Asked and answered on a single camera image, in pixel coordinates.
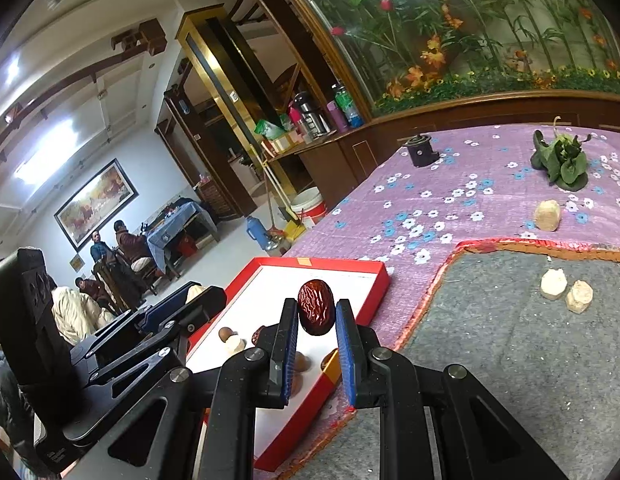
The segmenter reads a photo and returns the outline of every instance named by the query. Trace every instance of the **brown jacket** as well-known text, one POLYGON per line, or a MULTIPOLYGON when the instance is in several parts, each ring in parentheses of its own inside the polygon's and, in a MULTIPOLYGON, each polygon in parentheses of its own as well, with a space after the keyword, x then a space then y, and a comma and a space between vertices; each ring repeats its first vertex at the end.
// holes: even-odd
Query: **brown jacket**
POLYGON ((152 257, 144 235, 131 235, 124 229, 116 233, 116 243, 131 264, 139 258, 152 257))

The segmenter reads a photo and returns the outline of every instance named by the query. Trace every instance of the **blue gripper pad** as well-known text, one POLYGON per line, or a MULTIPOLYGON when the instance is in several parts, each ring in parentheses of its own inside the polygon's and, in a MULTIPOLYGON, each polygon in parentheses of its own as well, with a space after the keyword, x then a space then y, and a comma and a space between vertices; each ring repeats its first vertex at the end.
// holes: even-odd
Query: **blue gripper pad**
POLYGON ((350 404, 357 407, 357 393, 367 375, 367 359, 349 300, 337 303, 336 326, 343 387, 350 404))
POLYGON ((298 304, 294 298, 287 298, 283 303, 283 310, 270 355, 269 369, 269 382, 274 386, 273 393, 280 396, 286 405, 292 393, 292 379, 295 376, 298 333, 298 304))

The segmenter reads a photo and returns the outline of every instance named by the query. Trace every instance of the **blue bottle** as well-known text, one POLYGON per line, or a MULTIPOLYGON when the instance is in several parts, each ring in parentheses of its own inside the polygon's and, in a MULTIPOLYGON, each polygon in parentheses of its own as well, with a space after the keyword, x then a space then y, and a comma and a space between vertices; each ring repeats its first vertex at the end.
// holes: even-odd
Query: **blue bottle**
POLYGON ((269 234, 267 234, 265 227, 263 227, 261 220, 249 215, 246 216, 245 219, 248 224, 248 228, 246 229, 248 236, 250 236, 253 240, 256 240, 256 242, 261 246, 261 249, 265 251, 271 238, 269 234))

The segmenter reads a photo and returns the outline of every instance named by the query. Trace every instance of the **gray felt mat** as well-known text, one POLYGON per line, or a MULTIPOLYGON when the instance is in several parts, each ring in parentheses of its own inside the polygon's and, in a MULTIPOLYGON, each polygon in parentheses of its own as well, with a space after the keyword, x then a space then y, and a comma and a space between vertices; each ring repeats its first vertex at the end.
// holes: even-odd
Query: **gray felt mat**
MULTIPOLYGON (((620 456, 620 264, 500 251, 463 256, 443 279, 402 353, 464 364, 570 479, 605 478, 620 456), (539 295, 549 268, 590 283, 584 314, 539 295)), ((378 448, 378 410, 361 411, 295 478, 378 478, 378 448)))

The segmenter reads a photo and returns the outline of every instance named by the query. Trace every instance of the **blue tablecloth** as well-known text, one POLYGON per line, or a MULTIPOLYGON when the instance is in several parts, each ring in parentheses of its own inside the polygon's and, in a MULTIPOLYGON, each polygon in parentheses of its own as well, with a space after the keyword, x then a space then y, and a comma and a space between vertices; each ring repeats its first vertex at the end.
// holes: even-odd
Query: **blue tablecloth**
POLYGON ((165 245, 176 237, 192 215, 199 215, 200 220, 218 240, 218 231, 210 214, 195 202, 189 202, 179 206, 169 218, 157 225, 147 234, 148 247, 157 267, 165 272, 165 245))

